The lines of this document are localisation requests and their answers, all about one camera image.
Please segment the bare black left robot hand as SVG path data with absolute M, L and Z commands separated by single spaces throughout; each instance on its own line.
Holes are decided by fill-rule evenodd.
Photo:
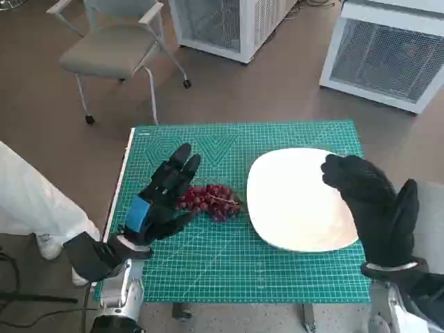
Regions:
M 123 233 L 129 242 L 147 246 L 181 232 L 195 213 L 176 211 L 199 168 L 201 156 L 190 155 L 191 145 L 182 144 L 151 176 L 151 182 L 136 195 L 126 215 Z

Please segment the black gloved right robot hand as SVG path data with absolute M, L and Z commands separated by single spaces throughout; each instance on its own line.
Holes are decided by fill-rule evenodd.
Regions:
M 386 174 L 356 155 L 329 154 L 323 182 L 339 191 L 352 213 L 366 262 L 397 267 L 414 262 L 413 231 L 419 212 L 418 184 L 408 179 L 396 191 Z

